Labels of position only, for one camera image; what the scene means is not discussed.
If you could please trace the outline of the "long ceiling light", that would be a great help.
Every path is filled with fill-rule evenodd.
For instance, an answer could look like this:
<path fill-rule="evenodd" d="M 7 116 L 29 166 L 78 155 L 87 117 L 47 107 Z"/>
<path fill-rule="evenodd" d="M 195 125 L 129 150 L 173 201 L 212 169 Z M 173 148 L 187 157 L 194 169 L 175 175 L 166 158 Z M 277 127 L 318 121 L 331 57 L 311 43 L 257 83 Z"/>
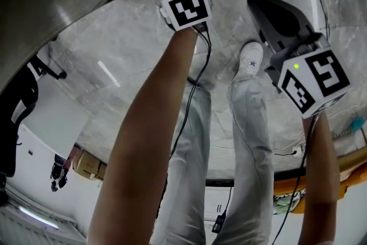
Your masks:
<path fill-rule="evenodd" d="M 58 225 L 57 224 L 55 224 L 55 223 L 53 223 L 53 222 L 51 222 L 51 221 L 49 221 L 47 219 L 44 219 L 43 217 L 35 214 L 34 212 L 32 212 L 32 211 L 30 211 L 30 210 L 28 210 L 28 209 L 26 209 L 24 207 L 19 207 L 19 210 L 22 213 L 28 215 L 29 217 L 31 217 L 31 218 L 33 218 L 33 219 L 35 219 L 35 220 L 37 220 L 37 221 L 39 221 L 39 222 L 41 222 L 41 223 L 49 226 L 49 227 L 52 227 L 52 228 L 54 228 L 56 230 L 58 229 Z"/>

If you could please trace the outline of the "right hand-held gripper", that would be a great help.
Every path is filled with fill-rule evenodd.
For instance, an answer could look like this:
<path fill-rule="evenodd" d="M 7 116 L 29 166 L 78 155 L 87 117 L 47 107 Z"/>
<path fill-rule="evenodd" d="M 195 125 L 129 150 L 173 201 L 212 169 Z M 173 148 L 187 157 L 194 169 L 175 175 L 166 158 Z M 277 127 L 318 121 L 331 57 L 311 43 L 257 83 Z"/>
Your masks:
<path fill-rule="evenodd" d="M 336 104 L 352 89 L 344 64 L 301 10 L 282 0 L 247 0 L 247 8 L 261 41 L 274 53 L 265 72 L 303 119 Z"/>

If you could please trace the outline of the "teal small object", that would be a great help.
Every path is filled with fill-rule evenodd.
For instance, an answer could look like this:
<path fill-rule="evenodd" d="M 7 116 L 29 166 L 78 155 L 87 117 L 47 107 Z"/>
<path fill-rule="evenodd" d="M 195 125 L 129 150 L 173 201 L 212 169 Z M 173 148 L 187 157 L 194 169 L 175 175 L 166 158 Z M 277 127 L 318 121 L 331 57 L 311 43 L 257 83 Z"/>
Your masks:
<path fill-rule="evenodd" d="M 350 124 L 350 131 L 352 133 L 357 132 L 358 130 L 360 130 L 363 127 L 364 123 L 365 123 L 365 119 L 363 117 L 360 117 L 360 116 L 355 117 Z"/>

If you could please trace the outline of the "cardboard box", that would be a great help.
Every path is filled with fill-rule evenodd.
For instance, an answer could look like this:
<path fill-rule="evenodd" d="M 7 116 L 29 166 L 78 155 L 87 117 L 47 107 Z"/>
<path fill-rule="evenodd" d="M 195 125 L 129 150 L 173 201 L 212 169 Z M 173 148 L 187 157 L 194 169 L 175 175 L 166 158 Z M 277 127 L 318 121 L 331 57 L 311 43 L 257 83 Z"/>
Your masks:
<path fill-rule="evenodd" d="M 98 173 L 100 160 L 87 151 L 81 151 L 73 158 L 72 166 L 78 175 L 93 180 Z"/>
<path fill-rule="evenodd" d="M 107 168 L 107 165 L 105 163 L 101 162 L 100 165 L 99 165 L 99 168 L 98 168 L 98 171 L 97 171 L 97 174 L 96 174 L 95 178 L 100 180 L 100 181 L 103 181 L 105 173 L 106 173 L 106 168 Z"/>

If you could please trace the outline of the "person's leg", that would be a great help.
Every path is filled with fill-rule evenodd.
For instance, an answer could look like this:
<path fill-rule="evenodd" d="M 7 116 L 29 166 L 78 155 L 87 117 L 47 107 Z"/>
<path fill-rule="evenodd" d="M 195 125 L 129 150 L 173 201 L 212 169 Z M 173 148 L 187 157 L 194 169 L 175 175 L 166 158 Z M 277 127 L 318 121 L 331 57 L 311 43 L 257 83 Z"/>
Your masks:
<path fill-rule="evenodd" d="M 238 73 L 229 89 L 235 179 L 231 203 L 213 245 L 268 245 L 274 194 L 266 105 L 255 75 Z"/>
<path fill-rule="evenodd" d="M 167 187 L 150 245 L 204 245 L 205 181 L 210 153 L 211 98 L 186 83 L 174 132 L 177 145 L 169 161 Z"/>

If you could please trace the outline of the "person's right leg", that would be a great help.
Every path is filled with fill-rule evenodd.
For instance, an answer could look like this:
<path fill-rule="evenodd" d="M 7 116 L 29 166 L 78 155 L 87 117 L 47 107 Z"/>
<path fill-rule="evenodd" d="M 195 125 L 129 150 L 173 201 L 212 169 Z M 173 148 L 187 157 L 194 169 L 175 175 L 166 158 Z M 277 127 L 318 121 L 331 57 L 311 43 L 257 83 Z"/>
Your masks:
<path fill-rule="evenodd" d="M 266 105 L 255 75 L 238 73 L 229 89 L 235 179 L 231 203 L 213 245 L 268 245 L 274 194 Z"/>

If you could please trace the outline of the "person's left leg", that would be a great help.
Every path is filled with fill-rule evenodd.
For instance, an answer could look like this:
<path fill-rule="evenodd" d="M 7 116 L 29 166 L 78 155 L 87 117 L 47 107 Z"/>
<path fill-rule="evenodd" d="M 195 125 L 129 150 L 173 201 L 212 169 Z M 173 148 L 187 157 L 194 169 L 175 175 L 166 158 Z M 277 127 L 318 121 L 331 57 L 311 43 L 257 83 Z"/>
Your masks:
<path fill-rule="evenodd" d="M 210 153 L 211 98 L 186 83 L 174 132 L 177 145 L 169 161 L 167 187 L 150 245 L 204 245 L 205 181 Z"/>

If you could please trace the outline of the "white bathtub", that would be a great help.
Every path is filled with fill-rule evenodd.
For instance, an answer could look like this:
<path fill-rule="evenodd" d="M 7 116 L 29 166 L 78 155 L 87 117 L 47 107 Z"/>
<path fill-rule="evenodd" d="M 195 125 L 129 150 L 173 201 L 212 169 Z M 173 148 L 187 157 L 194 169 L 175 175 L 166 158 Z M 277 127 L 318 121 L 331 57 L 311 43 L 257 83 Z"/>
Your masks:
<path fill-rule="evenodd" d="M 59 88 L 49 75 L 38 79 L 38 101 L 23 125 L 47 147 L 67 158 L 88 114 Z"/>

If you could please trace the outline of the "person's right forearm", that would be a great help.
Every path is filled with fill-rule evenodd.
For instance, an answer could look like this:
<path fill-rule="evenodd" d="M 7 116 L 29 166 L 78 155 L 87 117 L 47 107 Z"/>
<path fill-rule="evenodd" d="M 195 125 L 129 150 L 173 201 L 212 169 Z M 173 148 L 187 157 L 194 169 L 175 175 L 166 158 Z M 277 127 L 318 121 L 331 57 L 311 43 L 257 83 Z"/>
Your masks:
<path fill-rule="evenodd" d="M 340 171 L 326 113 L 303 120 L 307 136 L 306 195 L 298 245 L 333 244 L 340 192 Z"/>

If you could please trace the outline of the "person's left forearm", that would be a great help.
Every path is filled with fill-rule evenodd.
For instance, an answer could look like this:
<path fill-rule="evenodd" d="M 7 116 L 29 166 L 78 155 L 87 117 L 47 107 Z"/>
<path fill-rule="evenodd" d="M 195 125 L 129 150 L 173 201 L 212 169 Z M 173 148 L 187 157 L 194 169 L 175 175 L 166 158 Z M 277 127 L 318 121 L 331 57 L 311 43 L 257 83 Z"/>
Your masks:
<path fill-rule="evenodd" d="M 196 41 L 192 29 L 175 32 L 128 109 L 110 155 L 87 245 L 148 245 Z"/>

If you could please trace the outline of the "pale green cloth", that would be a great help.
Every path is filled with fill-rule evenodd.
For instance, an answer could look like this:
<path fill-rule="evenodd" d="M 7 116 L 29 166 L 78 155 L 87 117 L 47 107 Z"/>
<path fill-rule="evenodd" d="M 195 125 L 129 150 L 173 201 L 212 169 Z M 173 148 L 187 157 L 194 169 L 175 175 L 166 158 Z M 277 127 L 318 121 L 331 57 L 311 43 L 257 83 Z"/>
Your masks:
<path fill-rule="evenodd" d="M 288 211 L 288 208 L 290 207 L 289 212 L 292 212 L 295 207 L 299 204 L 299 202 L 302 199 L 302 195 L 298 192 L 295 194 L 294 197 L 292 197 L 292 194 L 286 194 L 286 195 L 278 195 L 274 198 L 274 206 L 273 206 L 273 214 L 274 215 L 282 215 L 285 214 Z"/>

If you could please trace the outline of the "black office chair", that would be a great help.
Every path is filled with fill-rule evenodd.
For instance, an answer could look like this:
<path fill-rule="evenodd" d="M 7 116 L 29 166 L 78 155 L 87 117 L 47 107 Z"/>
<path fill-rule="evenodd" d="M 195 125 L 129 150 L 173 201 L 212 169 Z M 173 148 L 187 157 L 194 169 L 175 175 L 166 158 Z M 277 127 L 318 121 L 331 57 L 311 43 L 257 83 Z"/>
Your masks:
<path fill-rule="evenodd" d="M 49 75 L 56 80 L 67 77 L 64 70 L 54 72 L 37 55 L 29 63 L 34 70 L 24 65 L 0 94 L 0 182 L 15 174 L 18 130 L 38 101 L 39 90 L 34 74 Z"/>

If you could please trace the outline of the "person's right white shoe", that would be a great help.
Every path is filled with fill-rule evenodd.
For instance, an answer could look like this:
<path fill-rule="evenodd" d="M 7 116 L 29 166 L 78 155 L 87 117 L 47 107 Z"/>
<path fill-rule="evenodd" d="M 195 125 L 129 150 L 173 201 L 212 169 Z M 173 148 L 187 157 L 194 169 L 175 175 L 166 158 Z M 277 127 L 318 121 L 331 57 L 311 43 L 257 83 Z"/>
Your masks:
<path fill-rule="evenodd" d="M 243 45 L 239 56 L 239 67 L 235 77 L 242 75 L 256 76 L 263 60 L 263 47 L 257 41 L 249 41 Z"/>

